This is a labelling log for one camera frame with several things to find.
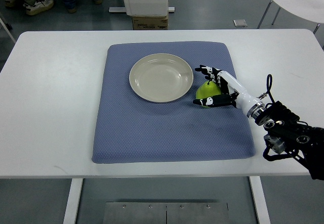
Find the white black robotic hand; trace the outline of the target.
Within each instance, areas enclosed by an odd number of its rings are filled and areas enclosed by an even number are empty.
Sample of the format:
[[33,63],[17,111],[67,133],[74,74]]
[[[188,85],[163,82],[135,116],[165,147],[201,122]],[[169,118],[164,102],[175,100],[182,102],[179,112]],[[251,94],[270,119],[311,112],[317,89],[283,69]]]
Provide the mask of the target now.
[[220,88],[221,94],[195,99],[194,104],[210,108],[232,105],[241,109],[247,117],[251,117],[264,107],[260,99],[250,95],[246,88],[227,71],[205,65],[200,65],[195,68],[195,71],[201,72],[207,80],[214,82]]

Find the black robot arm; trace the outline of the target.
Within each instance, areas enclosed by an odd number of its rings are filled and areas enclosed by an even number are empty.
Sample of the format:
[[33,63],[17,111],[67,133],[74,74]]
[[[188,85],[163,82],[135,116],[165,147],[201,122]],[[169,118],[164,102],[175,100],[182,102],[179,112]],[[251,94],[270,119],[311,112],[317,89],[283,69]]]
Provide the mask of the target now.
[[323,180],[323,128],[300,121],[279,101],[267,107],[258,105],[248,116],[267,131],[263,152],[267,161],[293,158],[309,171],[312,179]]

